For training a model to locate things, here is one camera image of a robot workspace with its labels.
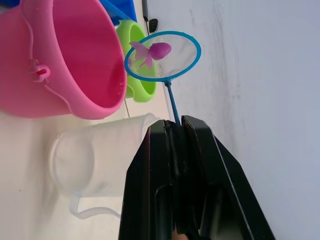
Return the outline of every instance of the green bowl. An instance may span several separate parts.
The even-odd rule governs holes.
[[[119,36],[124,56],[126,56],[131,49],[131,45],[129,44],[130,42],[139,42],[147,36],[141,26],[132,20],[120,20],[120,24],[116,29],[116,32]],[[154,67],[151,70],[147,67],[143,67],[141,70],[146,71],[145,75],[150,76],[151,74],[156,74]],[[154,97],[156,88],[156,82],[141,81],[128,74],[125,98],[133,98],[137,103],[146,103]]]

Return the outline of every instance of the toy fish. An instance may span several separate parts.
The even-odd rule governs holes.
[[[163,59],[171,52],[171,46],[165,42],[153,43],[150,48],[145,47],[143,44],[137,41],[130,42],[130,45],[135,49],[135,61],[145,59],[140,65],[147,65],[149,69],[152,68],[152,59],[160,60]]]

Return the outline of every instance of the jug handle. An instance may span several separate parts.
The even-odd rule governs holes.
[[[104,207],[104,206],[92,207],[83,211],[78,211],[79,201],[80,201],[80,197],[72,196],[70,206],[69,206],[69,210],[71,214],[77,217],[78,219],[87,219],[98,214],[111,214],[118,218],[121,218],[121,214],[117,213],[112,208]]]

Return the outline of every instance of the blue net rim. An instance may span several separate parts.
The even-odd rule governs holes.
[[[126,72],[131,75],[132,77],[139,79],[139,80],[143,80],[143,81],[147,81],[147,82],[163,82],[163,83],[169,83],[171,82],[173,79],[185,74],[186,72],[188,72],[190,69],[192,69],[196,63],[199,61],[200,56],[201,56],[201,47],[199,42],[193,37],[190,36],[184,32],[181,31],[160,31],[157,33],[154,33],[152,35],[149,35],[147,37],[145,37],[144,39],[140,40],[139,43],[144,43],[145,41],[148,41],[149,39],[152,39],[154,37],[157,36],[161,36],[161,35],[178,35],[178,36],[182,36],[185,37],[187,39],[189,39],[196,47],[196,57],[193,61],[193,63],[191,63],[187,68],[185,68],[184,70],[172,75],[172,76],[165,76],[165,77],[157,77],[157,78],[151,78],[151,77],[145,77],[145,76],[140,76],[135,74],[134,72],[131,71],[131,69],[129,68],[129,64],[128,64],[128,60],[129,60],[129,56],[132,54],[132,52],[135,50],[133,47],[129,50],[129,52],[126,54],[125,59],[124,59],[124,68],[126,70]]]

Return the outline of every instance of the fish tail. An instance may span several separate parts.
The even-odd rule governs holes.
[[[137,41],[132,41],[129,43],[136,51],[135,60],[139,61],[141,59],[145,59],[148,56],[149,49],[145,47],[143,44]]]
[[[152,69],[152,57],[151,57],[151,54],[148,54],[148,55],[147,55],[145,61],[140,65],[140,68],[141,68],[143,65],[146,65],[149,70]]]

